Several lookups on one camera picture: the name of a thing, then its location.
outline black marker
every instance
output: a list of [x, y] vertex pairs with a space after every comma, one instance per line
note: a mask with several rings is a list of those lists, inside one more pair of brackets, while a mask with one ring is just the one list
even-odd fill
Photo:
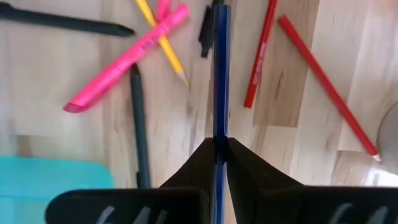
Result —
[[0, 19], [108, 35], [129, 36], [134, 34], [134, 30], [119, 24], [25, 11], [16, 9], [6, 2], [0, 2]]
[[213, 5], [207, 6], [205, 11], [205, 18], [201, 24], [201, 30], [199, 34], [199, 42], [201, 44], [201, 57], [207, 58], [209, 50], [213, 46], [214, 41], [214, 5], [224, 4], [224, 0], [213, 0]]
[[131, 99], [136, 127], [136, 143], [138, 155], [137, 183], [139, 189], [150, 188], [150, 171], [148, 161], [147, 136], [145, 129], [144, 97], [142, 92], [141, 75], [137, 64], [131, 67]]

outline red marker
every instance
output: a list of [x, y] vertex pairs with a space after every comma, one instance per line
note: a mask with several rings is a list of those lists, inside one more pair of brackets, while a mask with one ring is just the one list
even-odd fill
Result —
[[311, 51], [307, 48], [307, 46], [305, 46], [304, 41], [294, 29], [292, 23], [286, 16], [281, 16], [278, 22], [285, 31], [286, 35], [296, 46], [297, 50], [303, 56], [304, 60], [308, 63], [308, 65], [312, 69], [313, 74], [318, 78], [318, 81], [322, 84], [323, 89], [325, 89], [325, 91], [328, 93], [330, 99], [336, 105], [341, 115], [343, 115], [344, 119], [349, 124], [356, 137], [358, 137], [358, 139], [361, 141], [365, 150], [373, 157], [373, 159], [381, 162], [376, 147], [372, 144], [365, 132], [362, 130], [354, 115], [348, 109], [341, 96], [337, 93], [335, 87], [331, 84], [319, 63], [315, 60], [315, 57], [312, 55]]
[[246, 93], [246, 99], [244, 101], [244, 107], [246, 108], [252, 107], [254, 97], [256, 95], [257, 86], [259, 85], [261, 80], [262, 63], [264, 61], [271, 28], [274, 23], [277, 2], [277, 0], [269, 0], [268, 3], [266, 18], [264, 19], [264, 25], [262, 26], [261, 31], [261, 38], [259, 46], [257, 47], [256, 59], [254, 61], [253, 69], [250, 76], [248, 92]]

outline teal container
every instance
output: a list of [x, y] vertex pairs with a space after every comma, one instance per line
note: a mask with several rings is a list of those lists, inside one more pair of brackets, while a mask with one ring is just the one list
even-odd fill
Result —
[[0, 157], [0, 223], [43, 224], [48, 203], [76, 189], [111, 189], [107, 168], [91, 162]]

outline wood grain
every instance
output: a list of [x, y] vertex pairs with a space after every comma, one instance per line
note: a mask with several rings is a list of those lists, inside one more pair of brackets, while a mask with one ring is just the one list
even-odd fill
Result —
[[297, 127], [308, 66], [277, 25], [277, 18], [287, 15], [304, 42], [311, 46], [318, 4], [319, 0], [299, 0], [294, 4], [292, 1], [279, 1], [256, 99], [255, 124]]
[[[321, 1], [311, 50], [344, 99], [358, 58], [367, 4]], [[304, 184], [329, 184], [342, 118], [308, 71], [290, 174]]]
[[[15, 7], [113, 21], [136, 30], [129, 38], [0, 22], [0, 154], [92, 161], [109, 167], [117, 187], [136, 187], [137, 156], [126, 74], [94, 108], [62, 106], [105, 66], [150, 30], [132, 0], [15, 0]], [[376, 140], [396, 101], [398, 5], [393, 0], [280, 0], [337, 91]], [[156, 0], [148, 1], [155, 9]], [[190, 82], [174, 74], [159, 47], [139, 62], [154, 187], [212, 136], [212, 52], [197, 41], [206, 1], [178, 0], [190, 20], [169, 36]], [[344, 124], [295, 47], [272, 30], [263, 79], [252, 110], [243, 101], [267, 1], [230, 0], [232, 7], [229, 136], [304, 184], [398, 185], [375, 164]], [[227, 196], [226, 221], [234, 223]]]
[[333, 171], [333, 185], [366, 185], [373, 159], [362, 152], [339, 152]]
[[[383, 117], [398, 101], [398, 3], [370, 1], [348, 106], [375, 144]], [[363, 151], [345, 124], [340, 150]]]

